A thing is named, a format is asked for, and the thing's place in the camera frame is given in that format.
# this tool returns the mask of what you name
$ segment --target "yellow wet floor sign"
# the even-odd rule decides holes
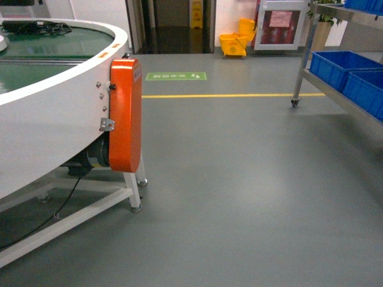
[[[200,0],[194,0],[191,4],[191,27],[202,28],[202,4]]]

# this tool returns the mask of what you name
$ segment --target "green conveyor belt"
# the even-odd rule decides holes
[[[71,62],[71,59],[89,59],[114,40],[106,33],[83,28],[72,28],[72,32],[57,36],[16,36],[4,33],[2,35],[6,37],[8,47],[0,52],[0,95],[73,67],[60,65],[54,61],[52,65],[37,65],[34,61],[67,60]]]
[[[70,65],[10,65],[0,63],[0,96],[64,72]]]
[[[8,47],[0,52],[0,59],[89,59],[114,40],[106,33],[83,28],[57,36],[2,35],[7,37]]]

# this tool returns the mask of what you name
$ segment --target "doorway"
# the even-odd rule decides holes
[[[141,0],[145,41],[140,53],[212,53],[216,0],[198,2],[202,10],[202,27],[191,28],[193,0]]]

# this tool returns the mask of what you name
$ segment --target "gray floor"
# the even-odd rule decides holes
[[[292,93],[300,62],[139,59],[144,75],[208,76],[144,81],[145,95]],[[142,212],[112,207],[2,268],[0,286],[383,286],[383,134],[330,99],[144,99],[142,144]],[[32,226],[34,206],[1,228]]]

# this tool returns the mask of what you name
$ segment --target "green floor sign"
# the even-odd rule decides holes
[[[206,80],[205,72],[148,73],[147,81]]]

